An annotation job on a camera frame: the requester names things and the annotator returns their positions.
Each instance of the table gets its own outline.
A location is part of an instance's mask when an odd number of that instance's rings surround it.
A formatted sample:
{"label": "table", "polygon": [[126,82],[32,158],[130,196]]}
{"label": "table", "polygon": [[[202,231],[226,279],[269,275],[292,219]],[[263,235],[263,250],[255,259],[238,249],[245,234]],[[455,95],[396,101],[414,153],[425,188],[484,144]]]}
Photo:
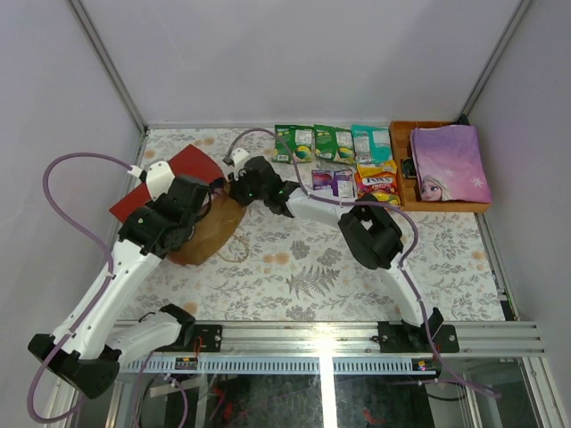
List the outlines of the table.
{"label": "table", "polygon": [[[162,129],[147,137],[141,166],[170,159],[188,144],[222,164],[228,145],[243,129]],[[271,158],[271,136],[243,139],[252,154]],[[294,167],[273,164],[284,179]],[[301,165],[310,185],[312,169],[344,169],[321,160]],[[447,320],[503,320],[496,285],[471,213],[410,213],[420,240],[410,267],[426,304]],[[405,245],[410,226],[399,216]],[[234,236],[201,266],[181,267],[164,260],[145,280],[122,319],[138,319],[172,302],[200,320],[384,321],[398,320],[391,291],[377,274],[358,264],[339,231],[310,221],[273,215],[260,202],[246,212]]]}

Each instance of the pink towel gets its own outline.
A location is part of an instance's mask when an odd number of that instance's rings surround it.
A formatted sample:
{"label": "pink towel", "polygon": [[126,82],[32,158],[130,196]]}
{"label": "pink towel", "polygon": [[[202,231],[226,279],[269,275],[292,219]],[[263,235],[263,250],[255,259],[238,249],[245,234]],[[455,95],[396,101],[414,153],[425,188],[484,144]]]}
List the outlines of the pink towel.
{"label": "pink towel", "polygon": [[492,201],[474,127],[415,128],[410,144],[423,201]]}

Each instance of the brown paper bag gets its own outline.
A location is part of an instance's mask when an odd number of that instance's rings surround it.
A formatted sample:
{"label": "brown paper bag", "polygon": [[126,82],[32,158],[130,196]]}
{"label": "brown paper bag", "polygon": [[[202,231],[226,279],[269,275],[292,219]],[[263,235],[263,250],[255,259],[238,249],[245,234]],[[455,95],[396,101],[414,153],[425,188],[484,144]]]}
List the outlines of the brown paper bag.
{"label": "brown paper bag", "polygon": [[214,255],[230,239],[246,212],[238,202],[224,192],[212,200],[208,215],[195,226],[192,239],[180,251],[169,254],[169,259],[179,265],[200,265]]}

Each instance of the metal corner post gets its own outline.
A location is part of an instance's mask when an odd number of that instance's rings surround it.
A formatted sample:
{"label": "metal corner post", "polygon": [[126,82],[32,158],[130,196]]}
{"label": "metal corner post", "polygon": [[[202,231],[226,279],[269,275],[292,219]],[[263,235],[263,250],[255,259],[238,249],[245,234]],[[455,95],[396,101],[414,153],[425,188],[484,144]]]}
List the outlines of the metal corner post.
{"label": "metal corner post", "polygon": [[488,58],[488,61],[485,64],[484,69],[480,73],[480,76],[478,77],[476,84],[472,88],[472,92],[470,92],[470,95],[466,100],[466,103],[464,104],[464,107],[462,108],[460,114],[466,114],[466,115],[470,114],[480,94],[482,93],[482,91],[484,91],[486,83],[488,83],[490,76],[492,75],[493,71],[498,65],[498,62],[500,61],[502,55],[504,54],[511,38],[513,38],[514,34],[516,33],[519,24],[521,24],[522,20],[525,18],[525,16],[527,15],[531,6],[534,3],[535,0],[519,1],[519,3],[516,6],[516,9],[509,18],[506,28],[501,33],[501,36],[498,39],[498,42],[496,43],[496,46],[493,48],[492,54]]}
{"label": "metal corner post", "polygon": [[93,47],[97,59],[103,66],[105,73],[107,74],[113,87],[117,91],[117,95],[125,105],[125,108],[127,109],[129,116],[135,123],[135,126],[137,127],[139,132],[144,133],[147,130],[147,124],[145,123],[145,119],[143,118],[143,115],[137,108],[137,105],[133,101],[133,97],[127,90],[127,87],[123,82],[123,79],[121,78],[119,72],[117,71],[115,65],[113,64],[111,56],[107,52],[107,49],[105,48],[102,39],[99,37],[99,33],[97,32],[97,29],[95,28],[93,21],[89,17],[89,14],[87,13],[85,6],[81,3],[81,0],[66,0],[66,2],[71,8],[71,11],[75,15],[76,19],[78,20],[80,27],[83,29],[87,37],[87,41]]}

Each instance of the white wall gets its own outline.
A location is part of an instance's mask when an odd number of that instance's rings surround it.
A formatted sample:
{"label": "white wall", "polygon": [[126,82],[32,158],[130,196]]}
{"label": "white wall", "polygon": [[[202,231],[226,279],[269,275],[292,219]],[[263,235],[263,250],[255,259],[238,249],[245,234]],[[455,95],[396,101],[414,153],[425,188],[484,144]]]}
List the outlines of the white wall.
{"label": "white wall", "polygon": [[146,121],[198,126],[455,119],[517,3],[84,0]]}
{"label": "white wall", "polygon": [[[0,425],[26,428],[36,426],[25,400],[39,365],[28,342],[69,314],[102,266],[100,251],[49,208],[43,170],[74,151],[131,161],[138,135],[64,1],[2,2],[0,22]],[[108,239],[106,210],[124,177],[104,161],[70,161],[54,174],[54,194]]]}
{"label": "white wall", "polygon": [[571,3],[535,2],[470,119],[493,189],[487,217],[517,306],[571,401]]}

